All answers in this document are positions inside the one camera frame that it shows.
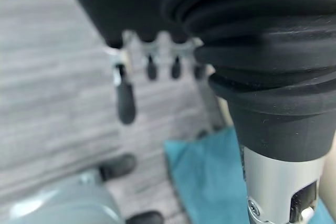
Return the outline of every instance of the black fabric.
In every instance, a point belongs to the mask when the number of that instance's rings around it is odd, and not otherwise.
[[[157,0],[79,0],[100,34],[110,46],[120,46],[121,32],[135,30],[144,41],[153,41],[160,30],[168,30],[174,41],[187,39],[182,29],[164,20]]]

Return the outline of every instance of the screw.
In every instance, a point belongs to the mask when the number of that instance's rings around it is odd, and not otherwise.
[[[254,215],[256,215],[256,216],[260,215],[259,209],[257,208],[256,204],[254,204],[253,201],[251,201],[251,200],[248,201],[248,207],[250,208],[251,212]]]

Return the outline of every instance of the teal towel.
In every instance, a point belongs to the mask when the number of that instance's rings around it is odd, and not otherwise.
[[[193,224],[249,224],[246,185],[233,128],[197,142],[164,144],[175,188]],[[310,224],[334,224],[323,202]]]

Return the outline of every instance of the blue cloth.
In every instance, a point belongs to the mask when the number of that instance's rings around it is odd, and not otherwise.
[[[165,153],[193,224],[249,224],[246,185],[233,128],[197,142],[166,141]],[[334,224],[323,202],[310,224]]]

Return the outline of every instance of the gray laminate floor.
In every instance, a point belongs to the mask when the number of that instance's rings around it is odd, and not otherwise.
[[[108,56],[75,0],[0,0],[0,206],[123,152],[134,173],[108,187],[125,216],[147,209],[187,223],[167,176],[162,142],[222,126],[206,81],[169,68],[149,82],[132,55],[138,116],[119,123]]]

